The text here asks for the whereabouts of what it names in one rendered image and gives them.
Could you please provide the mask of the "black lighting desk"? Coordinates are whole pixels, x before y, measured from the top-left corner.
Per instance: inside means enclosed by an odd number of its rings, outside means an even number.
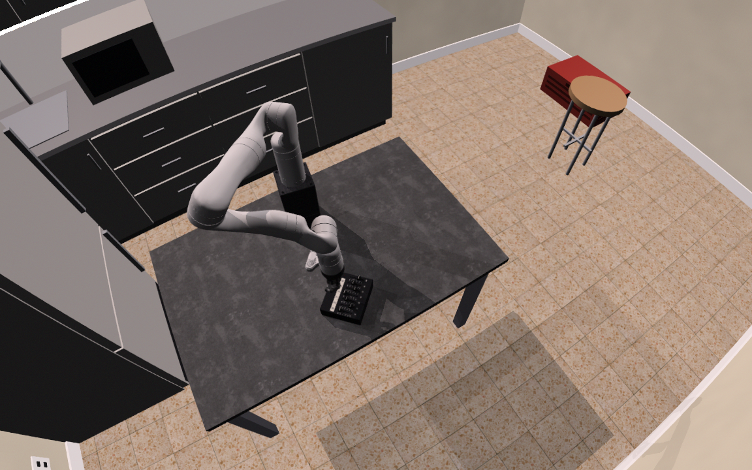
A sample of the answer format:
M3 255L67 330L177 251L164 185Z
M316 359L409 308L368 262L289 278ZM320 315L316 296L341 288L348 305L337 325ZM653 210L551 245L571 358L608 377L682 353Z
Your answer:
M320 311L326 317L361 325L372 292L373 280L343 273L340 283L340 289L326 292Z

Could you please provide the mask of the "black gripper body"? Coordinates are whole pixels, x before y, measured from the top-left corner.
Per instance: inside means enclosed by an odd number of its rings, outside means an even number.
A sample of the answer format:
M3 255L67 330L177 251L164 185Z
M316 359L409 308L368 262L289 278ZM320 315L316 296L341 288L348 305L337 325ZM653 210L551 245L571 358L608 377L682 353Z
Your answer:
M331 285L334 285L334 283L336 283L336 279L338 279L339 277L341 277L341 276L343 275L344 271L345 271L345 266L343 266L343 269L342 269L342 271L340 271L340 272L339 272L338 274L336 274L336 275L326 275L326 274L324 274L324 273L323 273L322 271L321 271L321 273L322 273L322 275L323 275L323 276L325 277L325 279L326 279L326 283L327 283L327 284L328 284L328 281L331 281ZM334 280L334 279L335 279L335 280Z

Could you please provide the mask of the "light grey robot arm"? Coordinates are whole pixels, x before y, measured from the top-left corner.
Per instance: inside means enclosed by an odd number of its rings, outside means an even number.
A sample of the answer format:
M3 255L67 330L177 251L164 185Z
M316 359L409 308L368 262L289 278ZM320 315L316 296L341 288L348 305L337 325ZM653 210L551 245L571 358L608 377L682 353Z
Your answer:
M344 263L338 246L337 225L331 217L316 217L310 230L304 217L290 212L228 209L239 184L262 163L266 155L263 136L268 131L275 132L271 145L283 185L297 187L304 183L306 173L294 106L264 103L217 168L192 191L186 212L188 220L207 231L258 233L295 241L310 249L305 270L312 272L320 266L324 274L336 275L342 271Z

